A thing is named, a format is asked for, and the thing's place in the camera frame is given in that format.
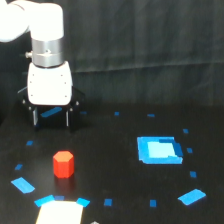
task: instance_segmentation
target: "red hexagonal block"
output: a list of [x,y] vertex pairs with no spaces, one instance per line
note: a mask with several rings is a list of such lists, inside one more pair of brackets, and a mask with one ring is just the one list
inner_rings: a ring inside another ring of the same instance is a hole
[[54,175],[58,178],[68,178],[75,170],[74,156],[68,151],[59,151],[53,157]]

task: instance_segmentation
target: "dark background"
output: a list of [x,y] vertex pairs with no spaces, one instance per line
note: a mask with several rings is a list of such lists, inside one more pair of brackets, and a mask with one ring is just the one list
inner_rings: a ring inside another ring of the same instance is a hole
[[[66,60],[88,102],[224,104],[222,0],[36,2],[62,6]],[[0,121],[26,86],[30,50],[30,33],[0,43]]]

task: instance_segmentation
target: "black table surface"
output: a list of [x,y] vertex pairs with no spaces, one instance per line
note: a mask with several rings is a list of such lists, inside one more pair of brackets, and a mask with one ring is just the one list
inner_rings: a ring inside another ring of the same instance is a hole
[[[155,118],[147,117],[150,113]],[[224,222],[223,108],[95,105],[80,119],[77,130],[70,133],[62,111],[42,119],[35,132],[26,109],[15,104],[0,127],[0,223],[35,223],[39,208],[34,201],[48,195],[90,200],[82,224]],[[175,137],[183,164],[139,161],[137,137],[141,136]],[[26,145],[29,140],[32,146]],[[69,179],[53,174],[53,156],[61,150],[75,157],[75,174]],[[16,171],[19,163],[23,167]],[[191,178],[190,171],[196,171],[197,178]],[[19,177],[35,190],[20,192],[11,183]],[[177,199],[193,189],[206,197],[190,206]],[[113,200],[111,207],[104,206],[106,198]],[[150,208],[150,199],[157,200],[156,208]]]

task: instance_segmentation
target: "blue tape marker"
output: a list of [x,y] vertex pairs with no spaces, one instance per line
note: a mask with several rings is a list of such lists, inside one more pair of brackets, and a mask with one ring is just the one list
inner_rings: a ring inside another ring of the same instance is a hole
[[183,132],[184,132],[184,134],[188,134],[189,133],[188,129],[183,129]]
[[20,170],[22,168],[22,164],[18,164],[16,167],[15,167],[15,170]]
[[187,148],[187,152],[188,152],[188,153],[193,153],[192,148]]
[[23,194],[30,193],[30,192],[34,191],[34,189],[35,189],[31,184],[29,184],[22,177],[11,181],[11,183],[14,186],[16,186],[20,191],[22,191]]
[[150,207],[156,207],[156,200],[150,200]]
[[38,200],[34,201],[34,203],[36,204],[37,207],[41,207],[43,204],[50,202],[50,201],[54,201],[53,195],[49,195],[47,197],[38,199]]
[[197,177],[197,173],[195,171],[190,171],[190,176],[193,178]]
[[112,206],[112,199],[105,199],[104,206]]
[[65,196],[54,196],[54,199],[55,199],[56,201],[64,201]]
[[26,145],[33,145],[33,141],[28,141]]
[[86,111],[80,111],[80,114],[87,114],[87,112]]
[[51,109],[51,110],[48,110],[48,111],[42,113],[42,114],[41,114],[41,117],[49,117],[49,116],[51,116],[51,115],[53,115],[53,114],[58,113],[58,112],[61,111],[61,110],[62,110],[61,107],[55,107],[55,108],[53,108],[53,109]]
[[147,114],[148,117],[155,117],[155,114]]
[[90,203],[90,201],[83,199],[83,198],[78,198],[76,203],[79,205],[82,205],[83,207],[86,207]]
[[198,201],[201,198],[204,198],[206,196],[205,193],[202,191],[195,189],[181,197],[178,198],[178,200],[182,201],[185,205],[190,205],[196,201]]

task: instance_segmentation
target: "white robot arm segment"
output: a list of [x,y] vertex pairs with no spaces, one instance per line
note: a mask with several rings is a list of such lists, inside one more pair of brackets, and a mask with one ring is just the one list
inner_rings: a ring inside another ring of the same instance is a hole
[[22,34],[29,27],[26,12],[16,6],[7,5],[5,0],[0,0],[0,42],[10,42]]
[[72,97],[72,77],[64,61],[63,10],[53,3],[16,0],[9,5],[0,0],[0,42],[10,42],[30,31],[32,58],[27,90],[34,105],[68,105]]

